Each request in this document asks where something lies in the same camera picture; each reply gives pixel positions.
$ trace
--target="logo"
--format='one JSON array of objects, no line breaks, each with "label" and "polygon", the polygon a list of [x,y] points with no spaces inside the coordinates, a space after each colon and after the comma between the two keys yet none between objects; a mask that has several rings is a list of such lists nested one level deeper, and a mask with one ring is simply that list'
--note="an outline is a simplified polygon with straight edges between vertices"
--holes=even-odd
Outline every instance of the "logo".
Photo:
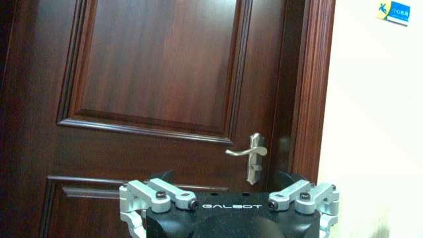
[{"label": "logo", "polygon": [[212,205],[212,204],[203,204],[203,208],[223,208],[223,209],[252,209],[252,208],[260,208],[263,205],[240,205],[240,204],[235,204],[235,205]]},{"label": "logo", "polygon": [[388,13],[388,11],[386,10],[386,3],[382,3],[382,4],[380,4],[379,11],[382,11],[384,14]]},{"label": "logo", "polygon": [[387,17],[391,10],[391,3],[392,1],[387,1],[387,0],[379,1],[378,14],[376,14],[378,18],[384,19]]}]

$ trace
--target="wall sign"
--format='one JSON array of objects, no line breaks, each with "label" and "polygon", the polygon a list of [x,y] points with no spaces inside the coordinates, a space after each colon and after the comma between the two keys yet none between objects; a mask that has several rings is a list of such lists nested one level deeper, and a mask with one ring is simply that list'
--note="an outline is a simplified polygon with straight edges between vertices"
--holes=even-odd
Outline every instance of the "wall sign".
[{"label": "wall sign", "polygon": [[410,6],[395,1],[382,0],[378,4],[376,17],[408,26]]}]

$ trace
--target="silver door handle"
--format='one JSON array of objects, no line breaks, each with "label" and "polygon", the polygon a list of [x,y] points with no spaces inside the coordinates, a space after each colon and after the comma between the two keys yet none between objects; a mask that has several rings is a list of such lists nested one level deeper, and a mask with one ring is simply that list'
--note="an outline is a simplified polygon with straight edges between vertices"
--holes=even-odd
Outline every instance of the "silver door handle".
[{"label": "silver door handle", "polygon": [[248,155],[247,163],[247,181],[254,185],[260,180],[262,174],[262,157],[267,155],[267,148],[264,147],[264,137],[259,133],[250,136],[250,149],[244,151],[226,150],[227,155],[243,156]]},{"label": "silver door handle", "polygon": [[250,148],[248,150],[243,150],[243,151],[231,151],[231,150],[226,150],[226,153],[231,156],[243,156],[243,155],[250,155],[252,153],[258,153],[262,156],[267,155],[267,148],[262,147],[262,146],[255,146],[252,148]]}]

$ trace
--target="silver metal bracket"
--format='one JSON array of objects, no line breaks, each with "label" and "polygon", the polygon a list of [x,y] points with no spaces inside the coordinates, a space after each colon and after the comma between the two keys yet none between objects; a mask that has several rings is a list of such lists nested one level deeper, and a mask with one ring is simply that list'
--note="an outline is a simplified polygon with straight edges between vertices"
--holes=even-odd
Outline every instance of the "silver metal bracket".
[{"label": "silver metal bracket", "polygon": [[171,185],[165,181],[153,178],[148,181],[148,187],[153,190],[163,190],[169,195],[175,206],[183,210],[195,210],[197,207],[197,198],[193,192],[184,191],[179,187]]},{"label": "silver metal bracket", "polygon": [[330,183],[322,183],[307,196],[295,200],[295,210],[302,214],[314,214],[315,210],[328,215],[338,215],[339,191]]},{"label": "silver metal bracket", "polygon": [[284,211],[295,201],[295,210],[300,214],[311,215],[316,211],[320,213],[319,238],[330,238],[331,227],[338,223],[339,213],[339,191],[330,183],[314,186],[306,180],[299,180],[295,184],[279,192],[270,194],[270,208],[275,211]]},{"label": "silver metal bracket", "polygon": [[262,175],[262,157],[267,155],[267,148],[264,147],[264,137],[259,133],[254,133],[250,136],[250,149],[244,151],[226,150],[226,153],[231,156],[248,155],[247,162],[247,181],[254,185],[260,180]]},{"label": "silver metal bracket", "polygon": [[275,211],[286,211],[290,208],[291,202],[296,200],[302,192],[308,192],[312,188],[312,183],[300,180],[284,190],[270,194],[270,208]]},{"label": "silver metal bracket", "polygon": [[179,209],[193,210],[196,196],[191,191],[184,191],[159,178],[152,179],[145,185],[133,180],[119,188],[120,220],[127,222],[132,238],[145,238],[147,232],[141,219],[145,210],[151,208],[155,213],[164,213],[171,209],[171,199]]}]

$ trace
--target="door frame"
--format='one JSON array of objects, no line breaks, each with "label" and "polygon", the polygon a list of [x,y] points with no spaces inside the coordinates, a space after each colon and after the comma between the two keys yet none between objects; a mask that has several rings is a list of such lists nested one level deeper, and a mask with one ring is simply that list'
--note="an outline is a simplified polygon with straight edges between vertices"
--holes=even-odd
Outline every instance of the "door frame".
[{"label": "door frame", "polygon": [[336,0],[310,0],[290,170],[318,181]]},{"label": "door frame", "polygon": [[[16,2],[16,0],[1,2],[1,12],[5,14],[1,14],[3,21],[0,21],[3,43],[0,63],[4,65],[4,68],[0,68],[0,91],[3,91]],[[295,31],[284,27],[282,32],[284,37],[279,81],[283,81],[283,85],[278,90],[274,120],[276,133],[274,132],[271,138],[274,146],[268,174],[287,171],[304,175],[314,182],[318,180],[319,172],[335,3],[336,0],[286,0],[284,9],[286,26],[295,22],[294,26],[299,29]],[[296,50],[284,54],[283,50],[292,47]],[[272,176],[267,178],[267,188],[271,178]]]}]

